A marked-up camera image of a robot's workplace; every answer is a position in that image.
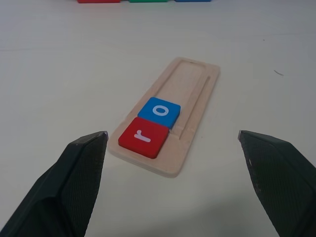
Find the white letter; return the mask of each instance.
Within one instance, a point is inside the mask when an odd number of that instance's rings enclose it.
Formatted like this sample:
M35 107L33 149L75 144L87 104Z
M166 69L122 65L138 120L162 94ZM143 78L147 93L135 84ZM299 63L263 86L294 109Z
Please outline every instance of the white letter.
M144 137L141 133L142 133L142 130L138 130L137 134L135 134L134 137L144 142L150 142L150 138Z
M160 112L157 111L157 109L163 109L164 112L160 113ZM153 112L154 112L155 115L158 115L158 116L166 116L169 113L169 109L166 106L163 106L163 105L156 105L153 108Z

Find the wooden tray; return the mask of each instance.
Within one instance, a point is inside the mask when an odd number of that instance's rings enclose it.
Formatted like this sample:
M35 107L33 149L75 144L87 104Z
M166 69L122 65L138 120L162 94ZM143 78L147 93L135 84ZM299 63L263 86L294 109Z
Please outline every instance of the wooden tray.
M176 58L117 127L108 141L110 152L130 163L165 177L176 177L219 76L215 65ZM181 106L180 115L156 159L120 147L118 139L151 97Z

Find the white table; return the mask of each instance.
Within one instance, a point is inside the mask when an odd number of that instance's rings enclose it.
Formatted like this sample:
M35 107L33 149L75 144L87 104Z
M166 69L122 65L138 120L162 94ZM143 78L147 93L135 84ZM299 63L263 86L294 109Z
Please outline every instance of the white table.
M109 134L176 56L217 64L180 175L106 153L87 237L277 237L240 129L316 165L316 1L0 2L0 228L65 146Z

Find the green block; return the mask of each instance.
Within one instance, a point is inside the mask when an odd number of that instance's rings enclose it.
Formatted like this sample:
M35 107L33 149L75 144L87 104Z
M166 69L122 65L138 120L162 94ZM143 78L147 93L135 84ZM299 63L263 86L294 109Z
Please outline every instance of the green block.
M129 0L129 2L167 2L168 0Z

